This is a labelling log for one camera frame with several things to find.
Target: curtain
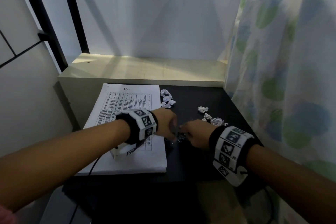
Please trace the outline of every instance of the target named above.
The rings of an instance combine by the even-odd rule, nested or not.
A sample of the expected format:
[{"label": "curtain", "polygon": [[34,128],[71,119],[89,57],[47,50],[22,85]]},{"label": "curtain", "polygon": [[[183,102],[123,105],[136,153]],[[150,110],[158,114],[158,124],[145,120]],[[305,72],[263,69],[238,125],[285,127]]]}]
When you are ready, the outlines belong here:
[{"label": "curtain", "polygon": [[[241,0],[226,53],[225,91],[264,146],[336,182],[336,0]],[[271,195],[276,222],[305,223]]]}]

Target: white wall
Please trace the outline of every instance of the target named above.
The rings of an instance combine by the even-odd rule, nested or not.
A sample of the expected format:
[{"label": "white wall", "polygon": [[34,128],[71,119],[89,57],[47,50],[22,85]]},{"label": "white wall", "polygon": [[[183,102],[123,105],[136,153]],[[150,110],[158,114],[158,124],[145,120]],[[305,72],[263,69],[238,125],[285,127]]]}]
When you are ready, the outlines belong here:
[{"label": "white wall", "polygon": [[[24,0],[0,0],[0,30],[16,53],[39,41]],[[10,55],[0,36],[0,57]],[[58,72],[44,43],[0,68],[0,156],[72,131],[57,97]],[[21,212],[20,223],[38,223],[45,200]]]},{"label": "white wall", "polygon": [[240,0],[77,0],[90,53],[216,60]]},{"label": "white wall", "polygon": [[70,64],[82,51],[67,0],[42,0],[42,2],[57,35],[65,59]]}]

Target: cable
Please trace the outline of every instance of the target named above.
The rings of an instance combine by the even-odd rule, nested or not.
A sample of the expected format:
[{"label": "cable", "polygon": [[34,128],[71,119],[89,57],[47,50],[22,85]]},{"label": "cable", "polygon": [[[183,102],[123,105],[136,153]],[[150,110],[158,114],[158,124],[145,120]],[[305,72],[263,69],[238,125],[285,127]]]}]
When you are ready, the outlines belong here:
[{"label": "cable", "polygon": [[[101,156],[100,156],[99,158],[96,159],[95,163],[94,163],[93,166],[91,167],[91,170],[90,170],[90,172],[89,172],[89,174],[88,174],[87,176],[90,176],[90,175],[91,175],[93,168],[95,167],[95,165],[97,164],[97,162],[98,162],[98,160],[99,160],[100,158],[101,158]],[[86,190],[88,183],[89,183],[89,181],[86,183],[84,190]],[[74,209],[74,211],[73,211],[73,213],[72,213],[72,216],[71,216],[71,219],[70,219],[69,224],[72,223],[72,221],[73,221],[73,219],[74,219],[74,217],[75,217],[75,214],[76,214],[76,212],[77,212],[77,209],[78,209],[78,204],[76,204],[76,207],[75,207],[75,209]]]},{"label": "cable", "polygon": [[271,205],[271,217],[269,218],[269,220],[268,220],[268,222],[267,222],[266,224],[271,224],[271,222],[272,222],[273,219],[274,219],[274,204],[273,204],[273,200],[272,200],[272,198],[271,198],[270,193],[267,191],[266,188],[264,188],[264,190],[265,190],[265,192],[266,192],[266,195],[267,195],[267,197],[268,197],[268,199],[269,199],[269,203],[270,203],[270,205]]}]

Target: black desk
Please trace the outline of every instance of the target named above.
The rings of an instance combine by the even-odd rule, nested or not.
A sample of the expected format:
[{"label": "black desk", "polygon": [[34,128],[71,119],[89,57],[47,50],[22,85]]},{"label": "black desk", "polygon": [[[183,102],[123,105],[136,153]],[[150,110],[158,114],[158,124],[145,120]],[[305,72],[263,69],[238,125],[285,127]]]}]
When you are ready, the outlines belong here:
[{"label": "black desk", "polygon": [[[168,90],[176,101],[172,111],[177,114],[179,124],[189,120],[202,119],[203,115],[198,112],[198,107],[202,105],[209,107],[208,113],[213,118],[221,117],[225,122],[254,135],[252,129],[222,88],[160,85],[160,89]],[[110,199],[114,197],[116,200],[118,198],[116,194],[125,188],[133,188],[134,182],[143,184],[144,188],[151,184],[150,190],[153,191],[155,187],[156,196],[161,193],[162,197],[170,197],[179,191],[178,193],[185,193],[190,200],[195,201],[193,192],[195,192],[196,181],[223,179],[212,166],[213,156],[209,152],[194,148],[188,141],[177,144],[165,141],[165,146],[166,173],[75,176],[65,182],[63,192],[93,216],[97,201],[106,203],[102,198],[106,199],[107,197]],[[160,188],[164,188],[165,192],[162,193]]]}]

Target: stack of papers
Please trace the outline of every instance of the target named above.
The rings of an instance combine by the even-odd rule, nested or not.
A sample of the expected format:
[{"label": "stack of papers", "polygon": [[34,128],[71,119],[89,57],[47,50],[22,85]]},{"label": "stack of papers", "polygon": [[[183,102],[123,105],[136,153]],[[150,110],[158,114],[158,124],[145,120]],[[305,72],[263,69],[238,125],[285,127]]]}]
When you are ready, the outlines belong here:
[{"label": "stack of papers", "polygon": [[[161,106],[158,85],[122,85],[104,83],[94,108],[84,128],[115,120],[120,110],[155,110]],[[92,162],[77,175],[88,175]],[[105,153],[95,165],[91,175],[164,173],[167,168],[163,137],[150,136],[134,153],[122,159],[114,159]]]}]

